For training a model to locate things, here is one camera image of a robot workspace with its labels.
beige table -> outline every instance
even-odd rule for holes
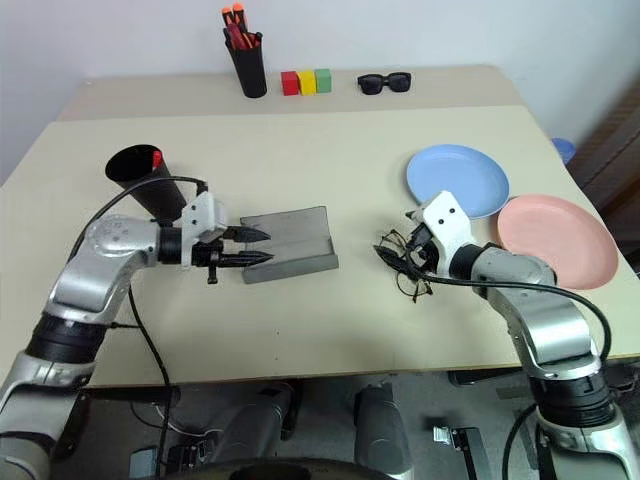
[[[218,286],[203,270],[138,274],[143,319],[174,381],[516,364],[505,322],[483,300],[434,286],[414,305],[371,249],[390,228],[412,228],[408,160],[429,145],[469,145],[505,168],[512,195],[544,192],[595,210],[496,70],[418,70],[410,94],[379,97],[354,89],[357,73],[334,72],[336,91],[310,98],[284,98],[272,79],[268,97],[248,100],[227,76],[84,86],[1,190],[0,375],[26,345],[79,228],[120,191],[106,161],[136,143],[160,147],[173,173],[208,180],[234,220],[326,205],[340,258],[339,270],[256,285],[237,271],[221,272]],[[146,216],[133,200],[116,211]],[[480,242],[494,239],[490,220],[473,228]],[[611,321],[613,356],[638,354],[640,284],[622,256],[616,277],[584,294]],[[130,319],[125,305],[119,320]],[[160,381],[138,332],[108,334],[94,385]]]

sunglasses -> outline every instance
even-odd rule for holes
[[[358,85],[365,95],[377,95],[387,85],[394,92],[406,92],[411,88],[411,74],[406,72],[390,73],[386,77],[376,73],[358,77]]]

black cup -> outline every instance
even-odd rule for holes
[[[154,154],[160,157],[160,163],[155,168]],[[149,178],[171,176],[162,152],[153,145],[134,145],[120,150],[111,157],[104,172],[109,180],[113,180],[125,189]],[[187,204],[177,185],[172,181],[146,185],[131,195],[162,223],[171,223],[180,218],[182,209]]]
[[[264,96],[267,93],[267,80],[262,62],[262,44],[248,50],[234,50],[228,42],[226,45],[236,67],[242,92],[249,98]]]

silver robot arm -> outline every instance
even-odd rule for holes
[[[418,228],[409,249],[425,260],[427,271],[465,280],[556,283],[554,272],[538,258],[476,246],[469,219],[449,192],[441,192],[410,217]],[[550,444],[557,478],[640,480],[638,454],[610,398],[589,327],[574,303],[543,291],[474,290],[507,321],[538,404],[538,422]],[[606,477],[592,476],[599,468]]]
[[[224,208],[208,191],[183,209],[181,220],[183,227],[173,228],[110,215],[87,229],[0,389],[0,478],[48,478],[50,452],[91,378],[105,333],[137,270],[158,263],[206,266],[208,283],[216,283],[217,267],[271,258],[262,252],[222,253],[222,239],[251,242],[269,236],[227,227]]]

plate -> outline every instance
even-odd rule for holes
[[[464,145],[435,145],[416,153],[407,167],[407,183],[419,203],[450,191],[469,218],[492,215],[509,199],[502,167]]]
[[[502,246],[534,255],[558,276],[558,286],[589,290],[618,270],[618,250],[609,231],[581,207],[550,195],[522,195],[498,216]]]

